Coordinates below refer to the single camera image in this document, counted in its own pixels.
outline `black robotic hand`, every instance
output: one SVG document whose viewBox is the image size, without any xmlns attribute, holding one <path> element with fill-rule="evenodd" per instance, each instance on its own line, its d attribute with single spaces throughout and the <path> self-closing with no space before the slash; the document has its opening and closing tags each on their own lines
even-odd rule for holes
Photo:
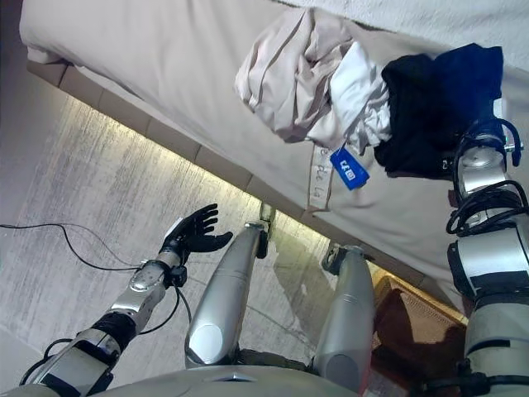
<svg viewBox="0 0 529 397">
<path fill-rule="evenodd" d="M 180 257 L 180 265 L 185 264 L 190 252 L 213 252 L 223 248 L 233 237 L 232 232 L 219 236 L 213 232 L 218 219 L 217 205 L 210 204 L 183 219 L 165 238 L 160 252 L 173 251 Z"/>
</svg>

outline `white bed sheet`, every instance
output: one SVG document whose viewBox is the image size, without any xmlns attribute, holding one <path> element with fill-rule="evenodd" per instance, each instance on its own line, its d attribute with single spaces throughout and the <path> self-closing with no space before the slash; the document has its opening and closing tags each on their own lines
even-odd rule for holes
<svg viewBox="0 0 529 397">
<path fill-rule="evenodd" d="M 95 73 L 88 72 L 92 79 L 305 207 L 312 144 L 283 143 L 232 90 L 253 40 L 285 7 L 266 0 L 25 0 L 21 37 L 31 59 L 65 58 L 85 67 Z M 408 53 L 445 50 L 360 27 L 358 39 L 382 65 Z M 528 74 L 505 74 L 503 95 L 525 142 L 528 89 Z M 390 179 L 373 151 L 360 160 L 371 176 L 368 184 L 350 192 L 335 175 L 331 211 L 318 217 L 450 289 L 446 248 L 453 238 L 445 233 L 450 183 Z M 526 187 L 527 170 L 524 154 L 513 174 Z"/>
</svg>

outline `brown basket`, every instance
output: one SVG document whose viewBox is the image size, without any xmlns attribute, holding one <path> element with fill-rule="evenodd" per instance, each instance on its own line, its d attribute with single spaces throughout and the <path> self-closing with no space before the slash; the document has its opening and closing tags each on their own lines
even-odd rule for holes
<svg viewBox="0 0 529 397">
<path fill-rule="evenodd" d="M 463 358 L 466 326 L 461 316 L 383 277 L 375 286 L 372 367 L 406 390 L 424 380 L 455 376 Z M 453 395 L 444 390 L 442 395 Z"/>
</svg>

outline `bed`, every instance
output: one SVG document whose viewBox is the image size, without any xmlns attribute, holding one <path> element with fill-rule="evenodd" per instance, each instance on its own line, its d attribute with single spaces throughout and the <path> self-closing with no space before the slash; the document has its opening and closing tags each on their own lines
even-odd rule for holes
<svg viewBox="0 0 529 397">
<path fill-rule="evenodd" d="M 450 183 L 389 178 L 372 150 L 370 180 L 349 191 L 337 175 L 328 211 L 307 210 L 310 142 L 285 144 L 233 91 L 252 42 L 286 5 L 270 0 L 25 0 L 21 38 L 28 69 L 147 138 L 341 244 L 362 246 L 378 265 L 460 307 L 445 233 Z M 356 26 L 381 65 L 443 45 Z M 506 117 L 527 141 L 529 74 L 505 66 Z M 529 185 L 529 163 L 512 171 Z"/>
</svg>

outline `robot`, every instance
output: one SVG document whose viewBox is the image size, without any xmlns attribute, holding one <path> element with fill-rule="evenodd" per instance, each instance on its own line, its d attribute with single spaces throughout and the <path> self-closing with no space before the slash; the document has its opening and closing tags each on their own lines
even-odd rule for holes
<svg viewBox="0 0 529 397">
<path fill-rule="evenodd" d="M 450 165 L 458 208 L 446 227 L 458 238 L 448 248 L 448 260 L 456 288 L 474 310 L 458 376 L 424 383 L 415 395 L 450 386 L 464 397 L 529 395 L 529 204 L 522 186 L 507 174 L 508 153 L 517 166 L 521 150 L 516 128 L 494 117 L 475 122 L 460 138 Z M 239 347 L 252 269 L 255 258 L 266 256 L 271 212 L 248 222 L 218 264 L 188 329 L 186 370 L 107 390 L 120 355 L 144 330 L 165 291 L 175 287 L 178 293 L 185 284 L 189 254 L 215 251 L 231 240 L 230 232 L 208 234 L 217 214 L 212 204 L 177 222 L 158 256 L 132 276 L 92 327 L 2 396 L 361 395 L 369 371 L 374 291 L 358 247 L 330 246 L 322 263 L 338 282 L 310 363 Z"/>
</svg>

